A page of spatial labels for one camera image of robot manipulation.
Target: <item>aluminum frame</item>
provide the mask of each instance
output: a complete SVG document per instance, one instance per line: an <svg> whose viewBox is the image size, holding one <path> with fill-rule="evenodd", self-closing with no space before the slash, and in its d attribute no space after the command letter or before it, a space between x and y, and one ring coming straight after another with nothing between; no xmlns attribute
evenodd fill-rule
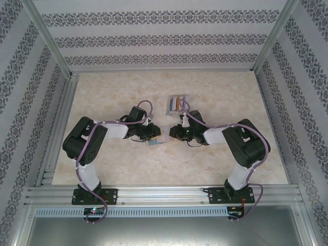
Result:
<svg viewBox="0 0 328 246"><path fill-rule="evenodd" d="M71 204L73 190L76 189L76 186L53 186L51 184L78 79L79 75L73 74L65 89L63 102L56 119L56 122L61 123L56 123L51 136L51 144L47 150L46 158L38 178L38 187L28 189L11 245L27 245L38 208L65 209L91 207L74 206ZM210 208L241 205L240 203L210 204L208 194L202 191L203 188L208 187L223 186L103 186L103 188L107 189L118 189L117 205L110 206L111 208ZM263 197L258 206L291 206L302 244L317 246L318 242L298 185L270 184L263 185L263 187ZM254 197L257 199L260 194L260 187L254 186L252 188Z"/></svg>
<svg viewBox="0 0 328 246"><path fill-rule="evenodd" d="M117 205L111 208L155 208L155 207L226 207L241 204L210 204L203 188L223 186L103 186L118 189ZM296 184L263 185L264 193L258 206L291 206L302 245L317 246L318 242L310 223L301 192ZM252 187L255 199L259 187ZM34 216L38 208L90 208L71 204L76 186L42 186L28 189L11 245L27 245Z"/></svg>
<svg viewBox="0 0 328 246"><path fill-rule="evenodd" d="M287 0L285 6L282 8L276 23L274 24L268 38L266 39L260 53L258 54L253 67L252 71L254 71L255 75L259 73L261 67L269 55L273 45L275 44L278 36L280 35L281 31L283 30L284 25L286 24L288 18L292 14L294 8L296 7L298 0Z"/></svg>
<svg viewBox="0 0 328 246"><path fill-rule="evenodd" d="M49 28L47 27L47 24L45 23L44 19L42 18L41 14L39 13L37 7L35 6L35 3L33 0L22 0L22 5L28 12L29 16L33 20L33 23L37 27L40 35L44 39L46 45L48 46L51 54L55 58L57 64L59 65L62 73L65 75L65 77L68 77L72 71L70 70L62 52L60 51L55 39L51 35L51 32Z"/></svg>

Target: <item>patterned wallpaper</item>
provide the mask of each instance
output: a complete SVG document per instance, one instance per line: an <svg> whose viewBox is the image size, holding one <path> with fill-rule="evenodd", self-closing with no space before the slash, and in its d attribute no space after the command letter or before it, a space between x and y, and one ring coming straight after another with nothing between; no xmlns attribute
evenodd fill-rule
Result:
<svg viewBox="0 0 328 246"><path fill-rule="evenodd" d="M258 73L288 176L328 245L328 1L300 1Z"/></svg>
<svg viewBox="0 0 328 246"><path fill-rule="evenodd" d="M35 4L71 70L97 71L250 69L285 1L39 0Z"/></svg>
<svg viewBox="0 0 328 246"><path fill-rule="evenodd" d="M35 185L66 78L19 0L0 3L0 245Z"/></svg>

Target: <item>robotic arm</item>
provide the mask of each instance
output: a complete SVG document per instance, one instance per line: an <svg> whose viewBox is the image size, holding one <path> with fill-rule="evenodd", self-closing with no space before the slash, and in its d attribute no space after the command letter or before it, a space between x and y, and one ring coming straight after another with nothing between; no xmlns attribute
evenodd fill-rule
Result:
<svg viewBox="0 0 328 246"><path fill-rule="evenodd" d="M189 114L205 124L197 110L191 111ZM255 126L248 119L243 119L238 124L245 127L209 128L192 119L186 113L180 115L180 119L182 125L178 124L170 129L171 137L187 142L195 139L204 146L224 142L228 144L237 164L224 183L224 193L230 201L240 199L240 194L248 186L247 179L250 172L265 156L265 146L262 140L257 134L245 128L250 127L258 132ZM270 152L270 145L266 139L265 142Z"/></svg>
<svg viewBox="0 0 328 246"><path fill-rule="evenodd" d="M120 124L120 122L131 123L142 121L146 116L147 114L144 109L134 106L129 115L123 116L120 120L116 121L116 123L102 124L96 127L77 167L81 179L78 188L81 196L84 197L83 200L97 203L97 198L85 189L81 181L91 191L98 195L101 193L101 183L97 177L95 165L92 161L96 158L104 139L132 138L132 136L137 136L140 139L139 141L144 142L160 135L160 128L150 123L150 117L139 124ZM67 156L72 159L74 163L87 142L86 137L89 137L92 129L97 123L98 121L93 121L88 117L82 117L64 140L63 150L66 151Z"/></svg>

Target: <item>purple cable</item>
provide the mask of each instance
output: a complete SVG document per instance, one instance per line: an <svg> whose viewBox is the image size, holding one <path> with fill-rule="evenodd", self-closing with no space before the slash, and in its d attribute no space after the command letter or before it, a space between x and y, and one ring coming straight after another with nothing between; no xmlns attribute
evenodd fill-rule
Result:
<svg viewBox="0 0 328 246"><path fill-rule="evenodd" d="M188 109L185 109L183 107L183 104L182 103L185 103L188 106ZM196 119L194 116L192 116L189 113L190 105L189 105L189 103L186 100L180 99L179 104L180 104L180 107L181 107L182 111L184 111L190 118L192 118L193 120L195 120L196 122L200 123L201 125L203 125L205 127L208 127L208 128L224 128L224 127L234 127L234 126L236 126L236 127L243 127L243 128L246 128L247 130L250 130L251 132L255 133L262 140L262 142L264 144L264 147L265 147L265 155L264 155L264 158L258 164L256 164L256 165L253 166L253 168L251 169L250 173L248 174L248 176L246 178L246 182L249 185L252 185L252 186L260 186L261 187L261 193L260 193L258 199L256 200L256 202L254 203L254 205L252 206L252 208L249 210L249 212L247 214L245 214L245 216L243 216L241 219L239 219L239 220L243 220L245 217L247 217L255 209L256 205L260 202L260 199L261 199L261 197L263 195L263 186L260 185L259 183L249 183L249 180L250 180L250 177L252 176L254 170L258 166L262 165L263 162L265 162L265 160L268 157L268 154L269 154L269 146L266 143L266 140L264 139L264 137L259 132L255 131L253 128L251 128L249 126L246 126L246 125L243 125L243 124L233 123L233 124L226 124L226 125L219 125L219 126L209 126L209 125L205 124L204 122L201 122L200 120Z"/></svg>
<svg viewBox="0 0 328 246"><path fill-rule="evenodd" d="M75 163L76 176L77 176L78 180L80 181L81 185L82 185L87 191L89 191L92 195L94 195L94 196L97 197L100 201L102 201L103 204L104 204L104 207L105 207L105 209L106 209L106 211L104 212L104 215L103 215L100 219L98 219L97 221L92 222L92 224L99 223L99 222L101 222L101 221L106 217L107 212L108 212L108 206L107 206L107 203L106 203L106 201L105 201L104 199L102 199L100 196L98 196L96 193L94 193L92 190L90 190L89 187L87 187L86 184L84 184L84 182L83 182L83 180L82 180L82 178L81 178L81 176L80 176L80 174L79 174L79 172L78 172L78 165L79 165L79 162L80 162L80 160L81 160L81 158L82 158L84 152L86 151L86 149L87 149L87 147L88 147L88 144L89 144L89 142L90 142L90 140L91 140L91 137L92 137L94 131L96 130L96 128L97 128L99 125L102 125L102 124L133 125L133 124L139 124L139 123L143 123L143 122L145 122L145 121L151 116L151 114L152 114L152 112L153 112L153 105L152 105L152 103L151 103L150 101L148 101L148 100L142 100L141 102L139 102L138 107L139 107L140 104L142 104L142 103L144 103L144 102L147 102L147 103L150 104L150 112L149 112L149 114L148 114L144 119L142 119L142 120L135 121L135 122L121 122L121 121L108 120L108 121L100 121L100 122L98 122L97 124L95 124L95 126L92 128L92 130L91 130L91 132L90 132L90 135L89 135L89 137L88 137L88 140L87 140L86 143L84 144L84 147L83 147L83 149L82 149L80 155L78 156L78 159L76 160L76 163ZM90 215L90 214L87 214L87 216L86 216L86 221L87 221L87 223L90 223L90 221L88 220L89 215Z"/></svg>

